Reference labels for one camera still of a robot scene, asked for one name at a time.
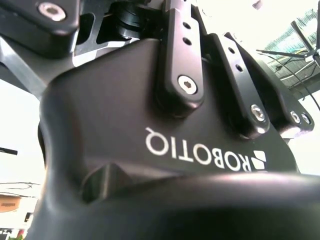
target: metal plate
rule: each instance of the metal plate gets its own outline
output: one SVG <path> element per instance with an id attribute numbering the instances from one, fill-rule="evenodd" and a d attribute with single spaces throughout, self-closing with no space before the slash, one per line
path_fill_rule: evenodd
<path id="1" fill-rule="evenodd" d="M 137 41 L 50 84 L 41 100 L 48 162 L 83 174 L 113 162 L 140 178 L 296 170 L 289 147 L 273 126 L 255 140 L 238 137 L 215 87 L 227 76 L 207 62 L 202 62 L 203 105 L 185 119 L 160 110 L 154 88 L 159 46 L 158 40 Z M 151 131 L 160 135 L 152 139 Z"/>

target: cable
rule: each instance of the cable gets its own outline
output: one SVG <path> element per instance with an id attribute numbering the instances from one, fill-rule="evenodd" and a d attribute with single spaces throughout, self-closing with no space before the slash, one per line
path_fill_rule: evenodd
<path id="1" fill-rule="evenodd" d="M 283 65 L 281 62 L 279 62 L 279 61 L 278 61 L 277 59 L 275 59 L 274 57 L 269 56 L 269 55 L 267 55 L 267 54 L 263 54 L 263 53 L 259 53 L 259 54 L 265 55 L 265 56 L 267 56 L 267 57 L 275 60 L 275 61 L 278 62 L 280 65 L 282 65 L 284 68 L 286 68 L 290 73 L 292 73 L 292 74 L 296 77 L 296 79 L 298 79 L 298 81 L 301 83 L 301 85 L 305 88 L 305 90 L 306 90 L 307 93 L 310 95 L 310 97 L 312 98 L 312 100 L 314 101 L 314 103 L 316 104 L 317 108 L 318 108 L 319 111 L 320 111 L 320 106 L 319 106 L 317 100 L 315 99 L 315 97 L 312 95 L 312 93 L 309 91 L 309 89 L 307 88 L 307 86 L 300 80 L 300 78 L 298 78 L 298 76 L 297 76 L 293 71 L 291 71 L 289 68 L 287 68 L 285 65 Z"/>

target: robotiq logo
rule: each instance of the robotiq logo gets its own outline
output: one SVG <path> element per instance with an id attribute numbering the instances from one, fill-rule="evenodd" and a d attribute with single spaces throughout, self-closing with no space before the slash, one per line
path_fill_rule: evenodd
<path id="1" fill-rule="evenodd" d="M 266 172 L 265 163 L 267 159 L 264 151 L 255 150 L 253 151 L 254 157 L 249 157 L 232 151 L 223 151 L 217 147 L 208 148 L 200 143 L 191 148 L 184 139 L 181 144 L 174 136 L 171 136 L 168 140 L 164 135 L 153 131 L 150 127 L 147 127 L 146 130 L 148 135 L 145 138 L 145 145 L 156 156 L 170 154 L 173 159 L 201 165 L 215 165 L 217 168 L 230 169 L 234 172 L 241 170 L 245 172 L 254 170 Z M 178 152 L 177 146 L 182 146 L 181 152 Z"/>

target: black bracket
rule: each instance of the black bracket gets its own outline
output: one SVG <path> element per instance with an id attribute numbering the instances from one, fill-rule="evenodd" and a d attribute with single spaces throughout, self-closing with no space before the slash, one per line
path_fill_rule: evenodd
<path id="1" fill-rule="evenodd" d="M 212 61 L 223 65 L 227 74 L 221 80 L 221 90 L 229 92 L 225 96 L 226 112 L 236 130 L 245 138 L 254 139 L 269 130 L 270 120 L 255 88 L 249 71 L 237 45 L 232 40 L 211 33 L 204 37 L 205 50 Z"/>
<path id="2" fill-rule="evenodd" d="M 75 50 L 79 11 L 79 0 L 0 0 L 0 32 L 47 58 L 66 57 Z"/>
<path id="3" fill-rule="evenodd" d="M 263 99 L 271 123 L 283 138 L 291 139 L 311 132 L 315 123 L 311 115 L 265 64 L 258 54 L 244 49 L 230 33 L 226 37 L 236 42 L 253 83 Z"/>
<path id="4" fill-rule="evenodd" d="M 165 32 L 156 97 L 175 117 L 186 117 L 204 101 L 198 22 L 191 17 L 190 0 L 163 4 Z"/>

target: bolt head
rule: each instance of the bolt head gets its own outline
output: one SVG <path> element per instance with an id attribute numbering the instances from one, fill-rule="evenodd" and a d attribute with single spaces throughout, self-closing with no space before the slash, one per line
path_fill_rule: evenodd
<path id="1" fill-rule="evenodd" d="M 293 119 L 297 124 L 300 124 L 300 123 L 301 123 L 301 119 L 300 119 L 300 117 L 298 116 L 298 114 L 296 114 L 295 111 L 291 111 L 291 112 L 290 112 L 290 115 L 291 115 L 292 119 Z"/>
<path id="2" fill-rule="evenodd" d="M 305 113 L 301 113 L 301 116 L 307 124 L 311 124 L 310 118 Z"/>
<path id="3" fill-rule="evenodd" d="M 262 109 L 258 105 L 256 104 L 251 105 L 251 112 L 259 122 L 263 122 L 264 120 L 266 120 L 265 113 L 262 111 Z"/>
<path id="4" fill-rule="evenodd" d="M 38 10 L 43 16 L 55 22 L 60 22 L 67 17 L 66 12 L 60 6 L 51 2 L 40 3 Z"/>
<path id="5" fill-rule="evenodd" d="M 197 92 L 196 83 L 188 76 L 180 76 L 178 78 L 179 86 L 189 95 L 193 95 Z"/>

